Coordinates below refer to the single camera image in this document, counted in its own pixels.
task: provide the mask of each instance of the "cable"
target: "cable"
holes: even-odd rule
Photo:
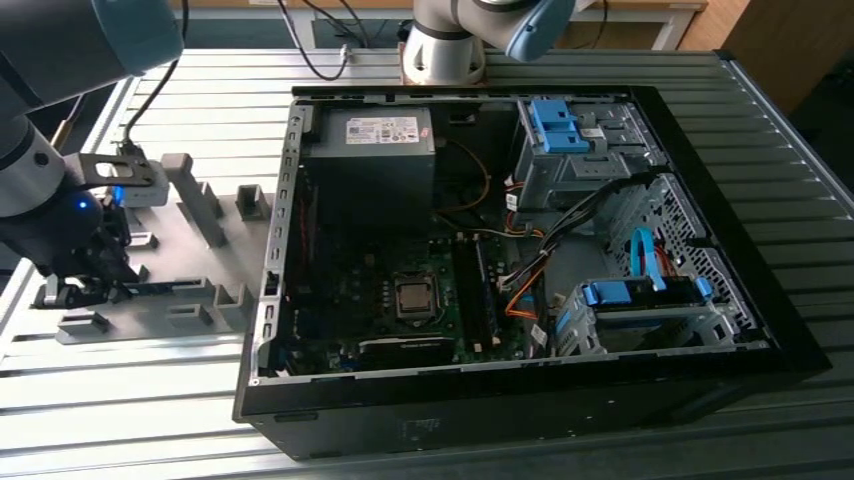
[[[466,145],[459,143],[456,140],[448,140],[447,142],[450,145],[456,145],[468,154],[468,157],[475,161],[478,167],[480,167],[480,172],[483,173],[483,191],[480,192],[480,196],[475,199],[474,202],[456,207],[443,208],[439,210],[439,213],[462,212],[463,210],[468,210],[470,208],[475,208],[478,205],[480,205],[480,202],[483,202],[483,200],[486,200],[486,197],[490,195],[490,183],[492,182],[490,171],[486,169],[483,160],[480,160],[480,157],[475,155],[475,152],[472,152],[468,147],[466,147]]]
[[[376,33],[371,37],[371,42],[374,40],[376,40],[379,38],[379,36],[382,35],[383,30],[386,30],[386,25],[388,25],[388,22],[390,22],[390,20],[383,20],[383,23],[380,23],[379,28],[376,29]]]
[[[514,230],[512,229],[512,216],[514,216],[515,212],[508,212],[507,213],[507,220],[504,221],[504,230],[507,231],[507,233],[527,233],[524,230]],[[542,230],[538,230],[536,228],[531,230],[531,234],[535,237],[543,238],[544,234]]]
[[[658,254],[658,257],[661,259],[661,263],[662,263],[662,270],[665,270],[665,274],[674,277],[678,275],[677,273],[677,268],[673,265],[673,261],[670,260],[670,256],[667,255],[667,252],[665,251],[663,247],[659,247],[658,245],[655,246],[655,253]]]
[[[320,15],[323,15],[326,18],[328,18],[328,22],[332,25],[332,27],[342,32],[344,35],[347,35],[348,37],[352,37],[362,45],[362,48],[368,48],[368,44],[367,44],[367,36],[363,37],[362,39],[359,39],[359,36],[352,32],[352,30],[350,30],[350,26],[338,18],[335,18],[335,16],[332,16],[332,14],[330,12],[326,11],[326,9],[323,9],[322,7],[319,7],[311,0],[303,0],[303,3],[308,6],[308,8],[311,8],[315,12],[318,12]]]
[[[75,106],[71,107],[71,112],[68,112],[68,116],[65,120],[59,122],[59,126],[56,127],[56,131],[53,132],[53,137],[51,138],[51,145],[55,149],[60,149],[68,140],[68,135],[71,134],[71,129],[80,118],[80,114],[83,113],[83,108],[85,107],[85,102],[88,97],[80,95],[77,97],[77,101],[75,102]]]
[[[371,48],[371,39],[368,37],[368,32],[364,30],[364,23],[362,23],[362,19],[359,18],[359,15],[356,15],[356,11],[350,6],[350,2],[347,2],[347,0],[339,0],[339,2],[342,2],[342,5],[344,5],[344,8],[350,12],[352,19],[359,25],[359,31],[362,32],[362,37],[364,37],[364,48]]]
[[[464,230],[467,232],[488,233],[491,235],[498,235],[499,237],[504,237],[504,238],[527,238],[528,237],[528,235],[519,235],[519,234],[506,233],[506,232],[502,232],[499,230],[494,230],[491,228],[470,228],[470,227],[464,227],[459,223],[456,223],[454,220],[451,220],[446,216],[446,214],[443,214],[442,212],[436,211],[436,212],[432,212],[432,213],[436,216],[436,218],[439,220],[442,220],[455,230]]]
[[[593,41],[593,46],[590,47],[591,50],[595,49],[597,46],[599,45],[599,40],[602,40],[602,34],[605,33],[605,27],[609,24],[609,10],[610,10],[609,0],[602,0],[602,8],[603,8],[602,23],[599,24],[599,33],[597,33],[597,39]]]
[[[306,49],[303,48],[303,42],[299,40],[299,36],[296,35],[296,27],[294,26],[294,19],[291,18],[291,13],[288,12],[287,7],[284,6],[284,2],[283,0],[276,0],[276,1],[279,3],[279,10],[282,10],[282,16],[284,17],[284,24],[288,28],[291,39],[294,40],[294,45],[296,45],[299,54],[302,55],[303,60],[306,61],[306,65],[308,66],[308,69],[312,71],[312,73],[318,76],[319,79],[326,80],[327,82],[334,82],[335,80],[342,78],[342,74],[344,73],[344,68],[347,68],[347,64],[350,63],[350,49],[347,45],[344,44],[344,46],[342,47],[342,55],[344,56],[344,60],[342,61],[342,66],[338,69],[338,73],[331,77],[322,74],[318,71],[318,68],[315,67],[314,63],[311,63],[311,59],[308,58],[308,54],[306,53]]]
[[[548,257],[561,245],[563,237],[593,219],[599,205],[614,193],[631,185],[650,184],[655,178],[657,174],[654,172],[639,173],[629,178],[613,180],[599,188],[599,190],[587,195],[587,197],[585,197],[585,199],[566,211],[563,216],[546,232],[546,236],[539,243],[539,254],[518,271],[512,272],[506,277],[502,277],[499,280],[499,287],[504,287],[506,285],[515,283],[527,272],[539,266],[540,262],[546,262],[548,260]]]
[[[512,299],[510,300],[510,302],[507,303],[507,306],[504,307],[504,314],[506,315],[516,316],[516,317],[524,317],[524,318],[530,318],[532,320],[536,320],[536,314],[532,314],[531,312],[523,312],[520,310],[514,310],[514,307],[516,306],[516,303],[519,303],[519,299],[522,298],[522,295],[524,295],[524,292],[527,291],[527,289],[534,284],[534,281],[543,274],[543,270],[546,270],[546,265],[543,265],[536,270],[536,272],[534,272],[531,274],[531,278],[528,278],[527,282],[524,282],[524,285],[522,285],[522,288],[519,289],[516,294],[512,296]]]
[[[182,39],[184,40],[184,42],[187,41],[188,29],[190,29],[190,0],[182,0]],[[143,118],[143,115],[146,115],[146,112],[151,107],[151,104],[155,103],[155,99],[158,98],[158,95],[160,95],[160,92],[166,87],[166,84],[170,83],[170,79],[172,78],[172,74],[175,73],[175,69],[178,68],[179,61],[180,61],[180,57],[178,57],[175,61],[170,64],[170,68],[166,71],[166,75],[160,79],[160,83],[158,83],[158,86],[155,87],[151,94],[148,95],[148,98],[143,103],[143,106],[139,107],[139,110],[134,114],[134,117],[131,117],[131,121],[124,126],[124,134],[121,136],[123,150],[131,150],[132,147],[135,147],[134,140],[131,139],[131,131],[136,126],[136,122],[139,122],[140,118]]]
[[[597,33],[597,38],[594,39],[593,42],[585,42],[581,45],[577,45],[575,47],[570,47],[573,50],[578,50],[581,48],[587,48],[587,47],[594,49],[599,45],[599,40],[602,40],[602,34],[605,33],[605,27],[609,24],[609,13],[611,10],[611,6],[609,5],[609,0],[602,0],[602,9],[603,9],[602,22],[599,23],[599,31]]]

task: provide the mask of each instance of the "gray 3d-printed holder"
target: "gray 3d-printed holder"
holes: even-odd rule
[[[188,220],[196,224],[202,236],[212,248],[226,244],[226,236],[218,219],[223,211],[216,195],[207,183],[199,184],[192,176],[192,157],[184,153],[163,156],[163,168],[175,190],[182,197],[182,204]]]
[[[236,195],[204,195],[192,180],[223,245],[210,248],[196,217],[187,218],[186,202],[129,210],[131,265],[144,272],[140,290],[129,301],[68,312],[56,339],[63,344],[234,333],[246,330],[255,315],[268,235],[272,195],[258,185],[236,188]],[[247,194],[252,202],[247,204]]]

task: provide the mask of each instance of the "wire bundle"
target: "wire bundle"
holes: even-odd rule
[[[531,232],[527,231],[522,231],[522,230],[514,230],[511,227],[511,218],[507,218],[507,223],[504,225],[504,230],[506,231],[500,231],[500,230],[495,230],[492,228],[478,228],[478,227],[467,227],[460,225],[454,219],[451,219],[451,217],[448,216],[448,214],[451,213],[459,213],[459,212],[466,212],[466,211],[472,211],[474,208],[476,208],[483,201],[486,200],[486,198],[490,195],[490,191],[491,191],[491,183],[492,183],[492,176],[490,175],[490,171],[486,168],[486,164],[483,163],[483,160],[480,160],[480,157],[478,157],[478,155],[475,154],[475,152],[471,151],[471,149],[468,147],[466,147],[466,145],[463,145],[462,143],[459,143],[456,140],[447,140],[448,145],[454,145],[456,148],[459,148],[460,150],[463,150],[466,152],[466,155],[468,155],[468,158],[471,158],[471,160],[476,163],[478,168],[480,169],[480,173],[483,174],[483,187],[480,189],[480,195],[478,196],[478,198],[463,204],[463,205],[458,205],[454,207],[446,207],[446,208],[440,208],[439,210],[436,210],[434,212],[434,215],[436,216],[436,218],[439,220],[442,220],[451,228],[454,228],[455,230],[464,230],[468,232],[478,232],[478,233],[488,233],[491,235],[498,235],[499,237],[504,237],[504,238],[526,238],[530,236],[542,236],[543,232],[540,232],[539,230],[532,230]]]
[[[605,200],[607,200],[607,198],[614,193],[619,192],[623,188],[631,185],[649,184],[654,178],[654,174],[641,173],[626,179],[614,180],[607,183],[599,190],[587,195],[587,197],[585,197],[585,199],[566,211],[558,221],[552,224],[551,228],[547,230],[540,240],[536,249],[536,256],[531,260],[528,260],[528,262],[524,263],[518,270],[515,270],[512,273],[510,273],[510,275],[499,280],[499,287],[504,287],[516,283],[530,273],[527,281],[515,291],[511,297],[511,301],[507,304],[507,307],[504,309],[504,313],[507,315],[542,320],[540,318],[538,318],[536,314],[516,310],[515,305],[524,295],[524,292],[534,285],[534,282],[543,276],[548,258],[561,245],[561,241],[567,234],[570,234],[578,227],[581,227],[593,219],[599,210],[599,207],[605,203]]]

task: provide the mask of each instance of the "power supply label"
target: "power supply label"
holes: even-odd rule
[[[415,117],[351,118],[347,121],[347,145],[419,141]]]

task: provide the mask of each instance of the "power cable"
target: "power cable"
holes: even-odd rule
[[[187,30],[188,29],[190,29],[190,0],[182,0],[182,39],[184,40],[184,42],[187,41]],[[180,61],[180,57],[176,58],[175,61],[170,64],[170,68],[167,69],[166,75],[160,79],[160,82],[158,83],[158,86],[155,87],[155,89],[152,90],[151,94],[148,95],[148,98],[146,99],[146,102],[143,103],[143,106],[139,107],[139,110],[134,114],[134,117],[131,117],[131,121],[124,126],[124,134],[121,136],[120,150],[123,150],[125,152],[131,152],[131,151],[136,150],[136,148],[135,148],[136,145],[134,144],[134,140],[131,139],[131,132],[132,132],[134,127],[136,126],[136,123],[139,122],[140,118],[143,118],[143,115],[146,115],[146,112],[148,111],[148,108],[151,108],[151,104],[155,102],[155,99],[158,98],[158,95],[160,95],[160,92],[163,91],[163,88],[166,87],[166,84],[170,83],[170,80],[172,79],[172,74],[175,73],[175,69],[178,68],[178,62],[179,61]]]
[[[318,12],[320,15],[323,15],[328,19],[327,21],[330,25],[332,25],[332,27],[335,27],[335,29],[339,32],[342,32],[348,37],[352,37],[362,44],[362,48],[370,48],[370,40],[368,40],[367,34],[364,33],[362,20],[356,21],[356,24],[359,25],[359,28],[363,31],[362,39],[359,39],[359,36],[352,32],[352,30],[350,30],[350,25],[346,24],[338,18],[335,18],[335,16],[323,7],[318,6],[311,0],[303,0],[303,3],[308,6],[308,8],[311,8],[315,12]]]
[[[328,76],[320,73],[314,63],[311,63],[311,59],[308,58],[308,54],[306,53],[306,49],[303,48],[303,42],[300,41],[299,36],[296,35],[296,27],[294,25],[294,19],[291,18],[291,13],[288,12],[288,8],[284,6],[284,1],[276,0],[276,2],[279,3],[279,10],[282,11],[282,16],[284,17],[284,24],[288,28],[288,33],[291,34],[291,40],[294,40],[294,45],[296,45],[296,49],[299,50],[299,54],[302,55],[303,60],[306,61],[306,65],[308,66],[308,69],[318,76],[318,78],[320,78],[322,80],[326,80],[327,82],[334,82],[335,80],[342,78],[342,74],[344,73],[344,68],[347,68],[347,64],[350,63],[350,47],[347,46],[347,44],[344,44],[344,46],[342,47],[342,56],[343,56],[342,66],[339,67],[335,75]]]
[[[605,34],[605,27],[609,24],[609,13],[611,11],[609,0],[602,0],[602,10],[603,10],[602,22],[599,22],[599,31],[597,32],[597,38],[593,40],[593,42],[585,42],[581,45],[571,47],[573,50],[578,50],[581,48],[587,48],[587,47],[594,49],[597,48],[597,46],[599,46],[599,41],[602,40],[602,35]]]

